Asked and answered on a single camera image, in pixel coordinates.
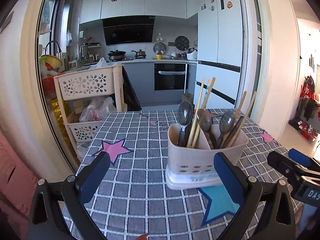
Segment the white plastic utensil holder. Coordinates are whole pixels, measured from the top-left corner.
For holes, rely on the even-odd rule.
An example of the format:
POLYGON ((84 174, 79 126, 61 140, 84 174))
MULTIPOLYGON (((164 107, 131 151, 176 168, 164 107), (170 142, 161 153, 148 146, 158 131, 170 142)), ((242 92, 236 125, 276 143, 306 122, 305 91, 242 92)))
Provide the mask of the white plastic utensil holder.
POLYGON ((167 186, 173 190, 194 189, 222 184, 214 168, 214 155, 223 152, 236 165, 248 144, 248 137, 241 131, 230 148, 211 149, 203 131, 200 131, 195 148, 177 145, 180 125, 169 127, 168 163, 165 171, 167 186))

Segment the wooden chopstick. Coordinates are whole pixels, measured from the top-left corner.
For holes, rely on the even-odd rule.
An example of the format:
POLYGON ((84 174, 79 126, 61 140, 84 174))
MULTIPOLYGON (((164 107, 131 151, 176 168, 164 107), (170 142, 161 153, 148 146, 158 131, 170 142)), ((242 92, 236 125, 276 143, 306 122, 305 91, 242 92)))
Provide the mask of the wooden chopstick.
MULTIPOLYGON (((210 86, 208 88, 208 91, 207 91, 206 96, 204 98, 204 102, 203 102, 202 107, 201 107, 201 109, 204 110, 204 111, 206 110, 207 102, 209 100, 210 93, 211 93, 211 90, 212 90, 213 85, 215 83, 215 80, 216 80, 216 78, 214 77, 210 81, 210 86)), ((195 131, 192 148, 194 148, 196 146, 196 143, 197 143, 197 140, 198 140, 198 137, 199 137, 199 133, 200 133, 200 129, 201 129, 200 125, 202 123, 202 120, 203 120, 203 117, 201 117, 201 120, 197 122, 197 128, 196 128, 196 131, 195 131)))
POLYGON ((255 102, 256 96, 257 96, 257 92, 254 92, 254 93, 253 93, 253 96, 252 96, 252 98, 251 98, 249 107, 248 107, 245 115, 242 116, 242 119, 241 119, 241 120, 238 120, 238 122, 237 122, 237 124, 236 124, 236 126, 235 126, 235 131, 231 133, 232 136, 231 136, 231 138, 229 139, 228 144, 226 145, 227 148, 232 147, 232 145, 233 145, 234 142, 236 141, 236 139, 237 139, 237 137, 238 137, 238 135, 239 135, 239 133, 240 133, 240 130, 242 129, 242 127, 243 127, 246 119, 248 118, 248 115, 249 115, 250 111, 252 110, 252 107, 253 107, 253 104, 254 104, 254 102, 255 102))
POLYGON ((223 147, 224 147, 225 141, 227 140, 227 137, 229 136, 229 134, 231 133, 232 129, 233 129, 234 126, 235 126, 235 122, 236 122, 236 120, 238 119, 238 116, 239 116, 239 114, 240 114, 240 110, 241 110, 241 108, 242 108, 242 106, 243 106, 243 103, 244 103, 244 100, 245 100, 245 98, 246 98, 246 95, 247 95, 247 91, 244 91, 243 96, 242 96, 241 101, 240 101, 240 104, 239 104, 239 107, 238 107, 238 109, 236 110, 236 113, 235 113, 235 116, 234 116, 234 120, 233 120, 233 122, 232 122, 232 126, 231 126, 231 128, 229 129, 229 131, 223 136, 223 141, 222 141, 222 144, 221 144, 220 148, 223 148, 223 147))

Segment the chrome kitchen faucet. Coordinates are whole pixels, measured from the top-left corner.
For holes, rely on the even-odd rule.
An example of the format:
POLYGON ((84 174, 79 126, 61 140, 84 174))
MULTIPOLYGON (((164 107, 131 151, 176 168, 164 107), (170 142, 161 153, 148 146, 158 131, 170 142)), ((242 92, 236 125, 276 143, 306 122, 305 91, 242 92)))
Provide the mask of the chrome kitchen faucet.
POLYGON ((45 48, 44 48, 44 52, 45 54, 48 54, 48 50, 50 50, 50 54, 51 55, 56 55, 57 53, 61 53, 62 50, 60 48, 60 45, 57 41, 49 41, 45 48))

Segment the black wok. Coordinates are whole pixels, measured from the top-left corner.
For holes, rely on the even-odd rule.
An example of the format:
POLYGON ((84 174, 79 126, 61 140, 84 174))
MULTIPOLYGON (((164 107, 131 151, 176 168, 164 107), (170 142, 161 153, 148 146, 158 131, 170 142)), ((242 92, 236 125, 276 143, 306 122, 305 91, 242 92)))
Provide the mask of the black wok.
POLYGON ((125 59, 125 51, 121 51, 121 50, 114 50, 114 51, 110 51, 108 53, 108 57, 110 61, 121 61, 123 59, 125 59))

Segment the pink plastic stool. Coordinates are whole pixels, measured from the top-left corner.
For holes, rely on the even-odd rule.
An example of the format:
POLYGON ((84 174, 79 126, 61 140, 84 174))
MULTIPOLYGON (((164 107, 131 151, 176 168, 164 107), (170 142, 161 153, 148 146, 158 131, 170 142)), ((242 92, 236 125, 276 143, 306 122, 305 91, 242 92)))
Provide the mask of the pink plastic stool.
POLYGON ((29 217, 37 180, 1 134, 1 193, 26 217, 29 217))

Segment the black built-in oven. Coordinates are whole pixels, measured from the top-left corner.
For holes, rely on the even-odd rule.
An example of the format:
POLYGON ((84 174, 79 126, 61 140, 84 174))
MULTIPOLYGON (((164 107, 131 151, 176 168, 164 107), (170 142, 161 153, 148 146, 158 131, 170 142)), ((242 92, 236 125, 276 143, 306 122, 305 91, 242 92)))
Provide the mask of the black built-in oven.
POLYGON ((156 63, 154 82, 155 91, 186 90, 189 82, 189 64, 156 63))

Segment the cream plastic storage trolley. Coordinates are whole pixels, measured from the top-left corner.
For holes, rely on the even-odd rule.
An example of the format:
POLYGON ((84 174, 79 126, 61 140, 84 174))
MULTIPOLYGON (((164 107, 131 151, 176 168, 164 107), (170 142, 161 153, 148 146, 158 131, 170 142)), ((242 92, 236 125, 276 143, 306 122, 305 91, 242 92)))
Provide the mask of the cream plastic storage trolley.
POLYGON ((91 101, 113 96, 117 112, 127 111, 121 64, 62 74, 53 80, 63 124, 75 150, 77 144, 92 141, 101 125, 100 120, 79 121, 91 101))

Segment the white refrigerator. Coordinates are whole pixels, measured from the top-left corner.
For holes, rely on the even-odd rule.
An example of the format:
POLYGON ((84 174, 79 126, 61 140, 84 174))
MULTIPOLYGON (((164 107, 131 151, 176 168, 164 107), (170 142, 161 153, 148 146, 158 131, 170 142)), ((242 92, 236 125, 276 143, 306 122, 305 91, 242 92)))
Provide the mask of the white refrigerator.
POLYGON ((207 108, 235 106, 242 65, 243 23, 241 0, 196 0, 198 13, 195 96, 216 78, 207 108))

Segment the black round baking pan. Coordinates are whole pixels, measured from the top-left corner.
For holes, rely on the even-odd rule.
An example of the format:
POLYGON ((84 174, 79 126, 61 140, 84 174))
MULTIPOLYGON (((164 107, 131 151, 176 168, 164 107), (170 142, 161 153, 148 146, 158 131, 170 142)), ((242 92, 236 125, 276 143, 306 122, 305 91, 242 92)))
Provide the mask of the black round baking pan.
POLYGON ((190 47, 190 41, 185 36, 178 36, 175 39, 175 47, 180 51, 186 51, 190 47))

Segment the cardboard box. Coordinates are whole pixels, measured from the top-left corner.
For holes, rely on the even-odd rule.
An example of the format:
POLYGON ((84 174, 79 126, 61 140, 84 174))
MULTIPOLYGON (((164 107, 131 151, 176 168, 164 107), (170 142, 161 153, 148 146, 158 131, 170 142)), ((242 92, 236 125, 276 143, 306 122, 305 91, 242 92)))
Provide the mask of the cardboard box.
POLYGON ((183 94, 182 94, 182 102, 184 102, 184 101, 188 101, 188 102, 190 102, 191 104, 193 104, 194 95, 191 94, 191 93, 183 93, 183 94))

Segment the black range hood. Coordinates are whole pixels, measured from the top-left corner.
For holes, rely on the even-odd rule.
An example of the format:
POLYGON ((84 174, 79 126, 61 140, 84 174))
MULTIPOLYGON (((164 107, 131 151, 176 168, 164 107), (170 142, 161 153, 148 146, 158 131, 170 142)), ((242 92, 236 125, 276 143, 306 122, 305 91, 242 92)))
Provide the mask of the black range hood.
POLYGON ((152 42, 155 16, 133 15, 102 19, 106 45, 152 42))

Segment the white plastic bag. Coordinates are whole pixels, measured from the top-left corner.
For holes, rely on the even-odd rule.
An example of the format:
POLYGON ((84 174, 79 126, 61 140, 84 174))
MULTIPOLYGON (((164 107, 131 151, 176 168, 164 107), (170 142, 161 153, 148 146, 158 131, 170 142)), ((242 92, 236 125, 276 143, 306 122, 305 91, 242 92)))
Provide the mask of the white plastic bag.
POLYGON ((103 96, 95 97, 91 103, 82 111, 79 121, 101 121, 108 113, 117 113, 117 108, 114 106, 113 99, 103 96))

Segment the grey checked tablecloth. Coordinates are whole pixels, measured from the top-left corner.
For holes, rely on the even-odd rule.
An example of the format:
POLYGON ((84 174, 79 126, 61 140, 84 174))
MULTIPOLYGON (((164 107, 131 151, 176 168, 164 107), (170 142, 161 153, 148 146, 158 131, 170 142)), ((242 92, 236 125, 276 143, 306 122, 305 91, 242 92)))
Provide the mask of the grey checked tablecloth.
POLYGON ((196 189, 172 190, 165 182, 167 130, 177 112, 110 113, 98 127, 82 167, 103 141, 128 148, 104 176, 86 209, 108 239, 217 239, 232 219, 226 214, 202 224, 208 199, 196 189))

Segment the golden cooking pot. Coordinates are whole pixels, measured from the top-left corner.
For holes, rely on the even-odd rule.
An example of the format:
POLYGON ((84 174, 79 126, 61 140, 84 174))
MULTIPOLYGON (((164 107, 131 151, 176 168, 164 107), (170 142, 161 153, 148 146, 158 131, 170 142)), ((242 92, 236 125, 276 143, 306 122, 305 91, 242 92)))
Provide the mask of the golden cooking pot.
POLYGON ((146 52, 141 49, 138 51, 132 50, 132 52, 135 53, 135 59, 145 59, 146 58, 146 52))

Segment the white upper cabinets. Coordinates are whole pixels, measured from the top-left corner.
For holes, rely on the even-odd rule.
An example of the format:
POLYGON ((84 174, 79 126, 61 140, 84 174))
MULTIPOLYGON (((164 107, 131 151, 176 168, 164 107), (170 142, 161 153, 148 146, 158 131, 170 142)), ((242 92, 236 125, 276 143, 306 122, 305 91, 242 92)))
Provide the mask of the white upper cabinets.
POLYGON ((196 13, 196 0, 82 0, 80 23, 139 15, 188 19, 196 13))

